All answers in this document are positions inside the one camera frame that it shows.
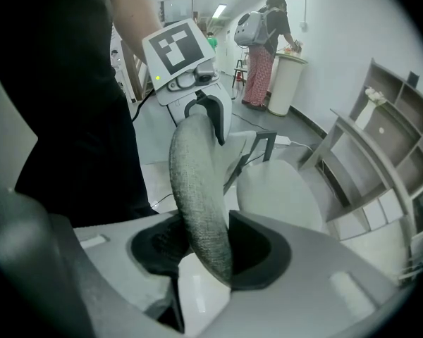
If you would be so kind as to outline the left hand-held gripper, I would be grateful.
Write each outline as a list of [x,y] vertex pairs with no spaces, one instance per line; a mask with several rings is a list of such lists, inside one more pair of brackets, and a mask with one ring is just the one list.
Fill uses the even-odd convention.
[[193,19],[145,37],[142,47],[156,98],[174,123],[188,118],[193,106],[202,106],[223,146],[231,128],[232,100],[218,83],[216,54]]

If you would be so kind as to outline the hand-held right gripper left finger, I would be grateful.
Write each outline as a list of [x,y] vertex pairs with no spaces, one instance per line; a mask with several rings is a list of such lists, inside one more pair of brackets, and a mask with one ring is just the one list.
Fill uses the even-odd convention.
[[180,313],[179,264],[190,245],[182,218],[163,213],[75,229],[82,248],[118,295],[145,313]]

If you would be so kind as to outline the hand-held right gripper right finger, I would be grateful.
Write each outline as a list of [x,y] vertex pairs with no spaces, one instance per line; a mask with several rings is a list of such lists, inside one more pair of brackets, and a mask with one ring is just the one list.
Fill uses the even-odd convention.
[[187,337],[369,337],[408,297],[335,239],[231,211],[232,287],[182,262]]

